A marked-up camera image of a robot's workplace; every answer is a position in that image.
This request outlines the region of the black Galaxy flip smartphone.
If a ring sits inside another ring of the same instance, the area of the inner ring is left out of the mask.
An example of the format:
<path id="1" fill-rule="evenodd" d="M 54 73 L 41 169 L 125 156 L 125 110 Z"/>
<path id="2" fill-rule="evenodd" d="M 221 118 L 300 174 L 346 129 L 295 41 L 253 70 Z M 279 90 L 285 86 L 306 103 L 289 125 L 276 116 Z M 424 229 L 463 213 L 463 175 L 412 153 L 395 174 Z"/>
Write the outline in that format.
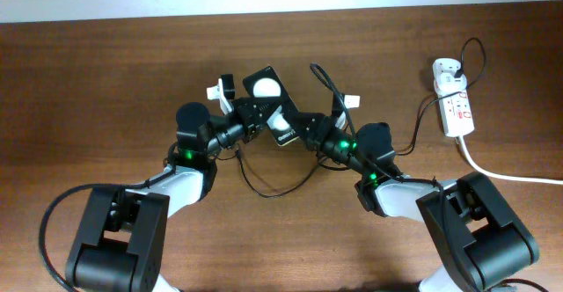
<path id="1" fill-rule="evenodd" d="M 289 117 L 295 116 L 298 109 L 289 96 L 274 68 L 267 66 L 243 79 L 245 90 L 252 98 L 270 99 L 267 127 L 275 142 L 285 146 L 298 138 L 298 133 L 290 125 Z"/>

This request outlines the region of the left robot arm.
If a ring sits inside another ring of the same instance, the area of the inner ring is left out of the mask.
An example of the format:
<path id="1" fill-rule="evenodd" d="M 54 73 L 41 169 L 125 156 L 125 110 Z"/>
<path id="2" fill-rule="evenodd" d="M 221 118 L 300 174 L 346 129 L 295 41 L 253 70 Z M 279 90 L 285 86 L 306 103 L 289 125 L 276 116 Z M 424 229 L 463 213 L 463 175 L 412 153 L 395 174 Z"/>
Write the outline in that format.
<path id="1" fill-rule="evenodd" d="M 224 116 L 199 102 L 180 107 L 177 141 L 162 173 L 139 184 L 92 189 L 67 261 L 67 283 L 86 291 L 172 291 L 161 273 L 169 217 L 207 195 L 216 155 L 249 142 L 281 103 L 236 99 Z"/>

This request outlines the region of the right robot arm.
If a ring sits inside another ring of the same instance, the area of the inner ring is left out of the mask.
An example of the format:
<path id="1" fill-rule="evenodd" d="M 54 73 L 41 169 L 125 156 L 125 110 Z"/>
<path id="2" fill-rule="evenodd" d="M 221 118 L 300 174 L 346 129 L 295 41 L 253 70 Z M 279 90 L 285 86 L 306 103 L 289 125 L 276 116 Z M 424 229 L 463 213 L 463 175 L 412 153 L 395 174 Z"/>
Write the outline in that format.
<path id="1" fill-rule="evenodd" d="M 394 164 L 385 122 L 356 133 L 322 113 L 295 113 L 288 122 L 308 149 L 361 174 L 355 190 L 366 210 L 426 225 L 442 264 L 420 291 L 489 291 L 538 261 L 536 239 L 486 175 L 409 177 Z"/>

